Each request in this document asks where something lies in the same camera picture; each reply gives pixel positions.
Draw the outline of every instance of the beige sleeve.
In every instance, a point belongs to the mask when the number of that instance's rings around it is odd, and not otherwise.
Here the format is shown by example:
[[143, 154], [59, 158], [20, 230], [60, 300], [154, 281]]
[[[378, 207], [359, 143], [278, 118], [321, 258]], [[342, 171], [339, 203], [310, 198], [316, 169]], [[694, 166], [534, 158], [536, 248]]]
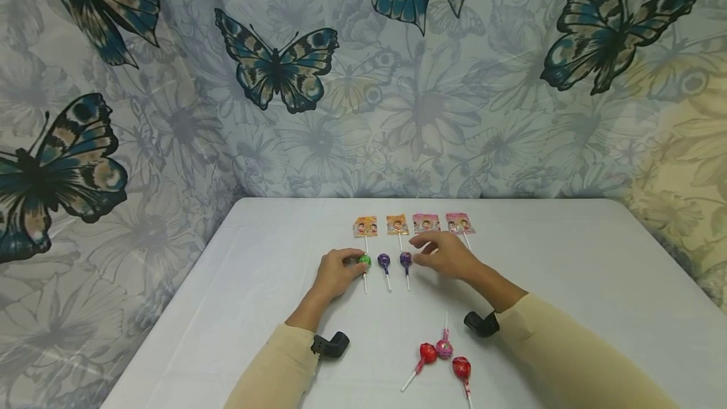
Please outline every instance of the beige sleeve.
[[278, 326], [240, 376], [225, 409], [296, 409], [319, 360], [310, 350], [313, 343], [306, 329]]
[[678, 408], [625, 355], [535, 295], [496, 316], [504, 342], [571, 408]]

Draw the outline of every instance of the purple lollipop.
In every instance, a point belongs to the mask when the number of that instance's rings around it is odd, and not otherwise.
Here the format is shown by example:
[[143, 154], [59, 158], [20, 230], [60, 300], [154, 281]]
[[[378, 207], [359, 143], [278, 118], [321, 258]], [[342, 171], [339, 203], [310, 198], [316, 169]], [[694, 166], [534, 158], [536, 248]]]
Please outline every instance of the purple lollipop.
[[391, 259], [389, 259], [389, 255], [382, 252], [376, 260], [379, 262], [379, 266], [386, 274], [386, 285], [389, 287], [389, 292], [391, 292], [391, 283], [389, 282], [389, 264], [391, 264]]
[[406, 290], [411, 290], [410, 286], [408, 285], [408, 268], [411, 266], [411, 253], [403, 251], [401, 255], [399, 256], [399, 262], [401, 262], [401, 265], [405, 267], [406, 272]]

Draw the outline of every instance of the white table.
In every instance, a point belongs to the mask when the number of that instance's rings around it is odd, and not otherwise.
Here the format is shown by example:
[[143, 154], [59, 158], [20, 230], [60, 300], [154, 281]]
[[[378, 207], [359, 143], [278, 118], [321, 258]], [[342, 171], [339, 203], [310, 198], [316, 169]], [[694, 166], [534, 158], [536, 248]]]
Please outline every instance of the white table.
[[[295, 308], [332, 247], [364, 248], [355, 218], [469, 213], [483, 261], [557, 305], [626, 353], [685, 408], [727, 407], [727, 318], [622, 205], [604, 199], [243, 199], [200, 257], [126, 368], [103, 409], [221, 408], [273, 328]], [[557, 407], [499, 334], [475, 338], [472, 309], [491, 308], [468, 287], [412, 267], [411, 292], [398, 238], [369, 240], [392, 256], [393, 293], [372, 267], [326, 314], [321, 334], [351, 340], [323, 362], [304, 409], [466, 408], [449, 362], [426, 366], [399, 389], [435, 342], [449, 310], [455, 355], [473, 363], [477, 408]], [[412, 251], [405, 243], [405, 250]]]

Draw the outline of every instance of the pink lollipop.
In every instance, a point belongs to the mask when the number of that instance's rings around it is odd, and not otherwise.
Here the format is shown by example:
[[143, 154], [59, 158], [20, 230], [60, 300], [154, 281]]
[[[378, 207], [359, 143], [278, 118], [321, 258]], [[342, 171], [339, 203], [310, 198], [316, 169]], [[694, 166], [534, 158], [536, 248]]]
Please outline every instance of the pink lollipop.
[[437, 341], [435, 349], [440, 359], [447, 360], [452, 356], [452, 345], [449, 343], [449, 328], [447, 328], [447, 320], [449, 319], [449, 312], [444, 314], [444, 330], [442, 331], [442, 339]]

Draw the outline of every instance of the finger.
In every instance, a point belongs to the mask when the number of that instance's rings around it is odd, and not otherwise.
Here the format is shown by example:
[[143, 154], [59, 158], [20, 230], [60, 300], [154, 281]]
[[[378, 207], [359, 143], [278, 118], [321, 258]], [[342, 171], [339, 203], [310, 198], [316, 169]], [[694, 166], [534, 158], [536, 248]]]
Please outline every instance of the finger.
[[426, 243], [436, 242], [440, 236], [441, 232], [439, 231], [422, 232], [410, 238], [410, 243], [417, 248], [421, 248], [426, 245]]
[[366, 262], [359, 262], [355, 266], [348, 267], [348, 272], [351, 274], [351, 280], [356, 276], [363, 275], [364, 271], [367, 271], [369, 265]]
[[343, 250], [331, 250], [329, 254], [331, 256], [335, 256], [336, 259], [343, 261], [348, 258], [359, 258], [365, 253], [363, 250], [359, 250], [358, 248], [343, 248]]
[[429, 242], [427, 243], [427, 246], [424, 247], [422, 250], [422, 254], [432, 254], [432, 252], [439, 249], [439, 245], [437, 245], [435, 242]]
[[416, 265], [424, 266], [424, 267], [431, 267], [434, 264], [434, 260], [436, 259], [435, 256], [432, 256], [431, 254], [416, 254], [413, 255], [412, 261]]

